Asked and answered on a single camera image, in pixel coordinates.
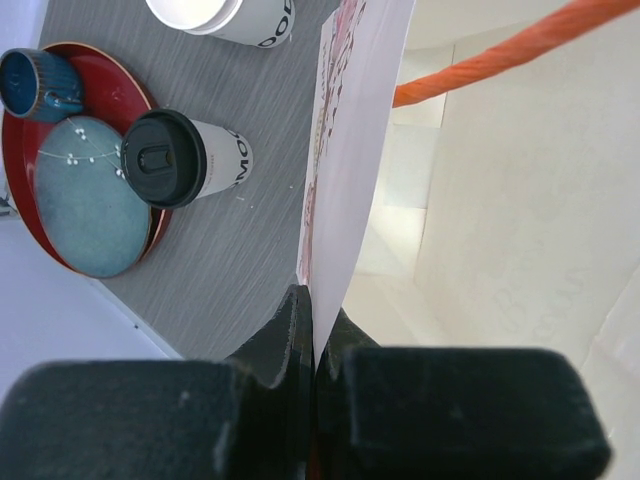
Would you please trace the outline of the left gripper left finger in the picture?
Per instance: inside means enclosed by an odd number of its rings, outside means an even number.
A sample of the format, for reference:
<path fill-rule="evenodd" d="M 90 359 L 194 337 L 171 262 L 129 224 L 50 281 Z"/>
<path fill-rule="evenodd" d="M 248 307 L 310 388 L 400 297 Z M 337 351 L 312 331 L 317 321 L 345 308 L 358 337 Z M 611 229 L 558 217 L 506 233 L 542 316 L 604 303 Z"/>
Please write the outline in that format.
<path fill-rule="evenodd" d="M 40 364 L 1 406 L 5 479 L 302 479 L 309 462 L 311 300 L 221 361 Z"/>

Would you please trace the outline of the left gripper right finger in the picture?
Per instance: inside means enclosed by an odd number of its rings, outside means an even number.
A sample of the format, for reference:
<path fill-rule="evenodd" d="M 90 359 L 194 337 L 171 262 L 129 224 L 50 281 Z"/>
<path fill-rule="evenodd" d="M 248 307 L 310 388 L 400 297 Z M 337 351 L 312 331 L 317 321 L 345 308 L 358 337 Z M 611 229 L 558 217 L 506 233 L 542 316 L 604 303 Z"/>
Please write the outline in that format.
<path fill-rule="evenodd" d="M 316 374 L 319 479 L 597 479 L 580 375 L 539 348 L 383 347 L 345 313 Z"/>

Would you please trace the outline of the printed kraft paper bag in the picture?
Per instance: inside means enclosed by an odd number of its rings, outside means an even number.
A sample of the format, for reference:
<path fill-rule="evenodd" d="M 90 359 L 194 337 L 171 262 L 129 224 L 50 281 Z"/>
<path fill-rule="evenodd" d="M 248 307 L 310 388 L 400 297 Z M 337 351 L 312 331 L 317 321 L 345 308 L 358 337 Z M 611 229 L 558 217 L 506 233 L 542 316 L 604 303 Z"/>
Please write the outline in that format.
<path fill-rule="evenodd" d="M 395 106 L 444 95 L 418 285 L 456 344 L 541 345 L 639 369 L 639 5 L 574 1 L 459 42 L 397 86 L 409 1 L 345 1 L 322 30 L 299 277 L 326 345 Z"/>

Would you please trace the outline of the black cup lid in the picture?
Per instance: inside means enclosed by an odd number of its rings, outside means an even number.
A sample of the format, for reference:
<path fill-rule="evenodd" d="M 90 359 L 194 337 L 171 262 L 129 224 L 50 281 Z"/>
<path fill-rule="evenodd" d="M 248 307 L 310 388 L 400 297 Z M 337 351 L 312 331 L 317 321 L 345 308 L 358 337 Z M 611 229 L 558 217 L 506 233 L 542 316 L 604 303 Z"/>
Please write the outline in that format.
<path fill-rule="evenodd" d="M 195 200 L 204 185 L 207 161 L 203 140 L 191 120 L 175 110 L 153 109 L 124 136 L 121 164 L 143 201 L 174 210 Z"/>

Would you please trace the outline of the stack of white paper cups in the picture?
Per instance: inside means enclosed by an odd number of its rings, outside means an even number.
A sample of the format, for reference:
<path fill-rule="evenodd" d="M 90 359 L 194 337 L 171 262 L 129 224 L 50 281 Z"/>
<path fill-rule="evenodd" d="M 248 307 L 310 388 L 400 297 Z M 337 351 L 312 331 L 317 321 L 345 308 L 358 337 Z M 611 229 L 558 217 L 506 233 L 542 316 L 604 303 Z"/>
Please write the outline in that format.
<path fill-rule="evenodd" d="M 146 5 L 172 29 L 260 49 L 285 42 L 295 21 L 291 0 L 147 0 Z"/>

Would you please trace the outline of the white paper cup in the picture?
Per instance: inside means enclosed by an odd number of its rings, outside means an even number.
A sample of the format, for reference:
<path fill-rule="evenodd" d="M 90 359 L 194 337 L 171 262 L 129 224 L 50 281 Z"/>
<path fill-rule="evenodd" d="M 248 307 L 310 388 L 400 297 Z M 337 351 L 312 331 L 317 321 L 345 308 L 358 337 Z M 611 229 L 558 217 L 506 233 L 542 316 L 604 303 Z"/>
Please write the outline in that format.
<path fill-rule="evenodd" d="M 196 199 L 246 181 L 254 166 L 253 150 L 240 134 L 220 126 L 192 120 L 205 149 L 204 181 Z"/>

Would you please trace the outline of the blue-grey ceramic plate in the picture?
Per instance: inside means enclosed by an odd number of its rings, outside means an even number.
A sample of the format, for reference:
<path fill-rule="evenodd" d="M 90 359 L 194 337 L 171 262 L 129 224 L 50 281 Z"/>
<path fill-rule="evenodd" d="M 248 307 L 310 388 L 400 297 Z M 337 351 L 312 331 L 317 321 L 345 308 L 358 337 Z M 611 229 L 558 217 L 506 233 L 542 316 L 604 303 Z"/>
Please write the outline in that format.
<path fill-rule="evenodd" d="M 121 144 L 103 121 L 74 116 L 37 152 L 34 198 L 45 234 L 67 265 L 94 278 L 133 266 L 150 233 L 151 208 L 125 179 Z"/>

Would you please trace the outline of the red round tray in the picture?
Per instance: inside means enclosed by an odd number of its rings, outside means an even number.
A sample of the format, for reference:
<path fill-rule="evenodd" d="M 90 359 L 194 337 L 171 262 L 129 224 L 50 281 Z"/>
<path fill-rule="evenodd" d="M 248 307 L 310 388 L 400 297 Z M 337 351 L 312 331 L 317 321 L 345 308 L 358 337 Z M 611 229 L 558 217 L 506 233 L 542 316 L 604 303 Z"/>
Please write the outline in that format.
<path fill-rule="evenodd" d="M 125 67 L 95 47 L 63 42 L 37 50 L 44 50 L 66 59 L 81 77 L 85 91 L 84 111 L 67 118 L 89 116 L 101 120 L 116 130 L 123 141 L 124 134 L 134 121 L 150 111 L 154 105 L 153 98 Z M 36 242 L 54 260 L 82 274 L 67 265 L 54 250 L 43 229 L 34 198 L 34 173 L 38 148 L 58 123 L 18 119 L 4 109 L 1 128 L 2 157 L 6 183 L 11 194 L 10 199 L 5 203 L 15 207 Z M 152 223 L 147 245 L 134 265 L 139 263 L 158 243 L 171 218 L 166 210 L 151 206 L 150 208 Z"/>

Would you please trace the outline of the dark blue ceramic mug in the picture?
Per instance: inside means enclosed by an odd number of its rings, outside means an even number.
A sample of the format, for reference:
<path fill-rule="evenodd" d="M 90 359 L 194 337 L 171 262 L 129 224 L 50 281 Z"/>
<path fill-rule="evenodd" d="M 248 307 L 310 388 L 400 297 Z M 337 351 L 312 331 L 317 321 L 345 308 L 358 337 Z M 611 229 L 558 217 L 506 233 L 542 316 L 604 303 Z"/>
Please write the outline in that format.
<path fill-rule="evenodd" d="M 85 91 L 66 59 L 44 50 L 16 48 L 1 57 L 1 101 L 15 118 L 57 123 L 84 111 Z"/>

